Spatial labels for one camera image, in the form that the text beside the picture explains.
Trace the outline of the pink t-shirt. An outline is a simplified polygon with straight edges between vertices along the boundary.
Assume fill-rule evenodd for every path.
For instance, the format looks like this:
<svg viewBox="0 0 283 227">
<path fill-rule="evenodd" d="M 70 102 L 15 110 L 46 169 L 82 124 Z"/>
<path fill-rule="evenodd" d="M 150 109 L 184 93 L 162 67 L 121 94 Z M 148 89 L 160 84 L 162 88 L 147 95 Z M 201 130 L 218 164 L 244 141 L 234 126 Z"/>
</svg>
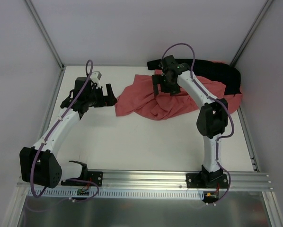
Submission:
<svg viewBox="0 0 283 227">
<path fill-rule="evenodd" d="M 227 95 L 225 84 L 202 76 L 196 77 L 215 96 L 227 100 L 228 110 L 231 114 L 238 110 L 243 98 L 241 93 Z M 133 83 L 117 97 L 115 104 L 117 117 L 137 113 L 155 121 L 167 120 L 198 109 L 194 100 L 183 88 L 176 96 L 170 96 L 170 94 L 163 92 L 155 96 L 151 76 L 138 74 L 135 75 Z"/>
</svg>

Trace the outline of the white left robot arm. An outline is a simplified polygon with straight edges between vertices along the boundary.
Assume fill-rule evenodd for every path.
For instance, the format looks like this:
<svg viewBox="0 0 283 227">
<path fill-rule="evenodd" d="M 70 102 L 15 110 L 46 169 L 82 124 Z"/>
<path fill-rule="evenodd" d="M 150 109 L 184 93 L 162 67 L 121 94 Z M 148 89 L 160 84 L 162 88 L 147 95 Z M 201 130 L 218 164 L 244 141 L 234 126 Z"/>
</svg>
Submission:
<svg viewBox="0 0 283 227">
<path fill-rule="evenodd" d="M 83 115 L 92 107 L 114 106 L 117 102 L 111 84 L 106 84 L 107 94 L 99 80 L 101 73 L 95 71 L 90 78 L 78 77 L 74 89 L 62 101 L 60 111 L 51 128 L 32 147 L 20 151 L 22 180 L 29 183 L 54 188 L 59 183 L 72 185 L 71 179 L 78 185 L 91 179 L 87 164 L 80 161 L 59 163 L 57 154 L 67 135 Z"/>
</svg>

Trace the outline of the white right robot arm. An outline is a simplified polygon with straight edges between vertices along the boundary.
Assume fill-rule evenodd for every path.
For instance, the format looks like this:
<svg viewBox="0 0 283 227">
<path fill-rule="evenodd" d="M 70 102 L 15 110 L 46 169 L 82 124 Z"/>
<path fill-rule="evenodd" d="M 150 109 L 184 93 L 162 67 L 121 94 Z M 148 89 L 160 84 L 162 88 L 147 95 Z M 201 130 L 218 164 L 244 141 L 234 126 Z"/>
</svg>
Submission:
<svg viewBox="0 0 283 227">
<path fill-rule="evenodd" d="M 162 74 L 152 76 L 154 95 L 164 92 L 174 96 L 184 89 L 200 111 L 196 126 L 203 137 L 204 161 L 199 173 L 186 174 L 187 187 L 227 187 L 228 181 L 219 160 L 219 138 L 228 125 L 227 101 L 213 95 L 200 82 L 188 64 L 177 63 L 172 55 L 164 57 L 159 67 L 162 69 Z"/>
</svg>

